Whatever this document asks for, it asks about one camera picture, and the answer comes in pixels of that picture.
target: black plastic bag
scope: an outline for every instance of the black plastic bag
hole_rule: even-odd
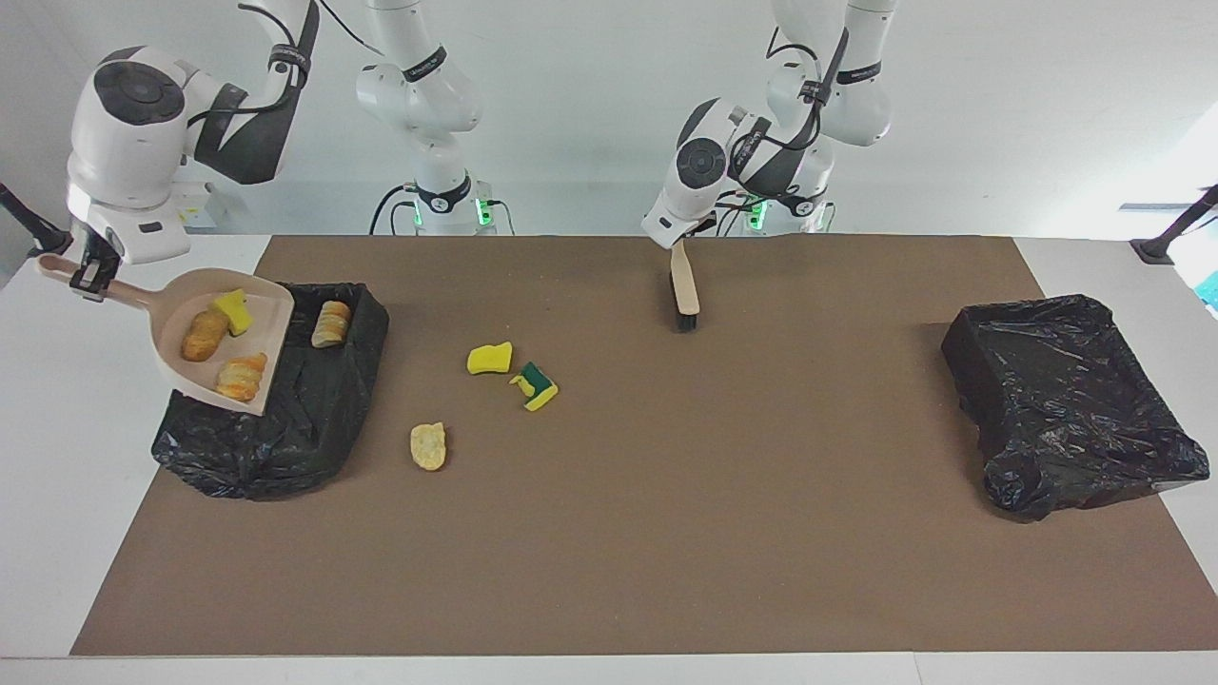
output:
[[[980,430],[985,490],[1021,519],[1209,477],[1205,451],[1090,297],[965,307],[943,355]]]
[[[317,488],[347,461],[368,414],[389,313],[363,284],[286,285],[295,307],[261,417],[174,391],[152,456],[212,497],[280,497]],[[342,346],[309,340],[328,300],[351,307]]]

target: dustpan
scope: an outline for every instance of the dustpan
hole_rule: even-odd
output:
[[[38,257],[38,271],[49,278],[67,283],[77,264],[57,255]],[[253,324],[244,334],[225,335],[219,349],[206,362],[181,358],[181,339],[190,330],[195,314],[207,308],[216,297],[245,290],[246,308]],[[183,395],[224,410],[262,416],[270,391],[270,380],[279,363],[287,323],[292,318],[292,295],[286,288],[269,280],[229,269],[195,269],[171,280],[163,290],[144,290],[122,280],[112,280],[106,297],[149,313],[152,345],[157,366],[164,378]],[[258,394],[250,402],[239,402],[216,392],[216,377],[224,362],[264,352],[267,369],[262,374]]]

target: bread roll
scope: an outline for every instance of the bread roll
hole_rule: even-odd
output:
[[[227,316],[213,310],[199,312],[190,322],[186,336],[181,339],[181,358],[188,362],[206,362],[216,353],[225,334]]]
[[[236,357],[224,362],[216,379],[216,391],[238,402],[248,402],[258,394],[262,372],[267,369],[267,355]]]
[[[342,345],[347,339],[347,323],[351,321],[351,307],[330,300],[322,305],[322,314],[317,317],[317,325],[313,328],[313,346],[318,350]]]

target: white wall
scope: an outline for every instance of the white wall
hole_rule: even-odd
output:
[[[331,4],[369,34],[361,2]],[[113,49],[153,43],[257,88],[267,41],[234,5],[0,4],[5,182],[62,221],[72,107],[89,65]],[[637,232],[693,106],[722,95],[764,110],[765,0],[428,0],[426,11],[487,102],[462,137],[470,167],[525,233]],[[834,230],[1152,232],[1095,212],[1106,217],[1218,99],[1216,29],[1212,0],[905,0],[884,59],[893,130],[871,149],[839,146]],[[236,228],[367,230],[406,173],[354,101],[354,74],[374,57],[323,17],[283,177],[218,184]]]

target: brown table surface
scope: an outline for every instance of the brown table surface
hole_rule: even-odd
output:
[[[73,653],[1218,648],[1158,497],[1027,525],[985,500],[938,345],[966,305],[1040,296],[1011,240],[689,255],[678,335],[644,239],[274,238],[259,275],[364,282],[390,312],[359,441],[280,502],[161,472]],[[465,373],[503,340],[559,384],[542,411]],[[425,473],[408,433],[435,421]]]

